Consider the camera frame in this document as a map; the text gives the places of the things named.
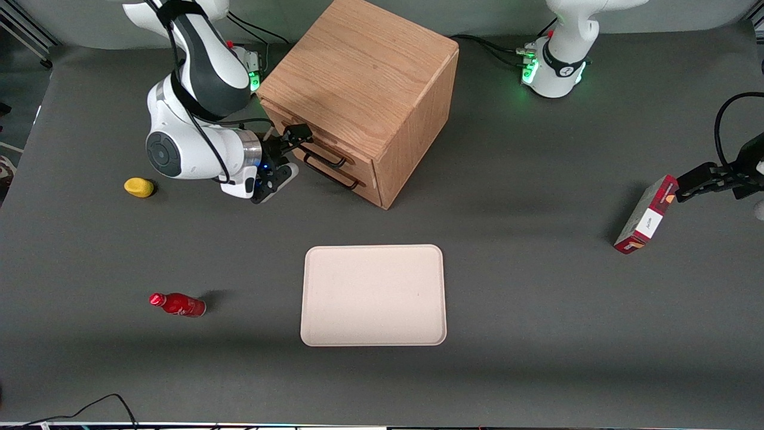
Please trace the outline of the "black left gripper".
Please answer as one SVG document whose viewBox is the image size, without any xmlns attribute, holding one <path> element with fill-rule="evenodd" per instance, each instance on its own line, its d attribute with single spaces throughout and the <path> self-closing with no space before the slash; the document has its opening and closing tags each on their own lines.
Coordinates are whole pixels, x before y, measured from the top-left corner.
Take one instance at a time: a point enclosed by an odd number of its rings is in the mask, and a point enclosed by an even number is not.
<svg viewBox="0 0 764 430">
<path fill-rule="evenodd" d="M 727 161 L 723 152 L 720 136 L 715 134 L 715 150 L 721 162 L 724 185 L 731 189 L 735 199 L 744 199 L 762 191 L 763 179 L 763 134 L 760 133 L 741 147 L 737 158 Z M 676 199 L 684 203 L 701 194 L 714 192 L 718 188 L 718 166 L 715 163 L 703 163 L 689 172 L 677 177 Z"/>
</svg>

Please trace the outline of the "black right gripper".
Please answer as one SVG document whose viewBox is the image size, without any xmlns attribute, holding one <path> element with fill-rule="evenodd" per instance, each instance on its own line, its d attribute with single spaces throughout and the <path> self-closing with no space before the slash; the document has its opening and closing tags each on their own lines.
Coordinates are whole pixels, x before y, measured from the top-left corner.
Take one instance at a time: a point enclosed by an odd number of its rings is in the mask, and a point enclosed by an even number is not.
<svg viewBox="0 0 764 430">
<path fill-rule="evenodd" d="M 297 149 L 305 143 L 313 142 L 313 132 L 306 124 L 287 125 L 281 137 L 270 136 L 262 139 L 262 157 L 254 182 L 252 203 L 269 201 L 287 183 L 298 175 L 298 166 L 289 162 L 289 149 Z"/>
</svg>

